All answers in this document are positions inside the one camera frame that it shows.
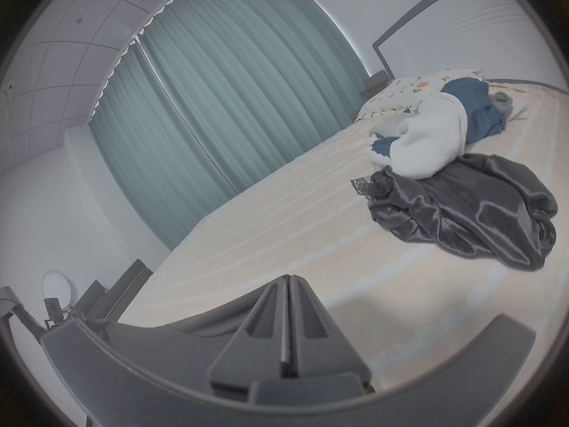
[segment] bed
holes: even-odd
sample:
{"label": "bed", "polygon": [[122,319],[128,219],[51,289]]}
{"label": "bed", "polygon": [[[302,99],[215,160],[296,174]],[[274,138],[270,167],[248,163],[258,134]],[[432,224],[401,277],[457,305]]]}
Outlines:
{"label": "bed", "polygon": [[202,313],[282,274],[309,281],[372,369],[376,390],[443,363],[505,313],[537,331],[506,403],[541,362],[569,297],[569,96],[538,85],[491,84],[526,100],[528,117],[466,147],[530,167],[559,204],[558,241],[537,272],[463,260],[432,244],[404,243],[370,218],[350,180],[373,173],[357,121],[205,217],[123,313],[152,327]]}

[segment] curved gray mount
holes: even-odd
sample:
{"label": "curved gray mount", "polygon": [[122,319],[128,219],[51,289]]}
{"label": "curved gray mount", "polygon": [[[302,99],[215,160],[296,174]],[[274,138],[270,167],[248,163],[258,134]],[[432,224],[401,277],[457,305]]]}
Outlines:
{"label": "curved gray mount", "polygon": [[469,427],[507,390],[534,337],[498,316],[443,366],[365,394],[367,366],[306,280],[284,276],[173,324],[74,319],[41,343],[101,427]]}

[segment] curtain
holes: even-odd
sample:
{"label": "curtain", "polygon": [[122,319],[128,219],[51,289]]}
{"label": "curtain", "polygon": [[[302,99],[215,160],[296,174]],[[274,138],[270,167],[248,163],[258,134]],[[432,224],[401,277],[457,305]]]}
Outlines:
{"label": "curtain", "polygon": [[174,0],[122,57],[90,127],[169,248],[351,124],[366,71],[313,0]]}

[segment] white knit garment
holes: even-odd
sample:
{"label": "white knit garment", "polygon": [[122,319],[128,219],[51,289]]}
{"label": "white knit garment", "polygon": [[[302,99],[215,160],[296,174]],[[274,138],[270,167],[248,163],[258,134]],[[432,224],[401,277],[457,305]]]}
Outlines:
{"label": "white knit garment", "polygon": [[366,148],[378,169],[391,166],[395,174],[426,179],[464,154],[468,118],[458,98],[435,93],[421,101],[418,110],[398,126],[400,138],[391,144],[389,157]]}

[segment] pile of clothes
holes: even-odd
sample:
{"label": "pile of clothes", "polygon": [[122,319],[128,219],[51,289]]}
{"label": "pile of clothes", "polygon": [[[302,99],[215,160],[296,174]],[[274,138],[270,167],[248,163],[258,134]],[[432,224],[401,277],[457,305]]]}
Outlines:
{"label": "pile of clothes", "polygon": [[536,175],[497,155],[464,154],[506,128],[512,98],[463,78],[413,113],[372,128],[378,172],[352,181],[372,219],[405,242],[431,242],[465,258],[496,257],[522,270],[544,266],[558,206]]}

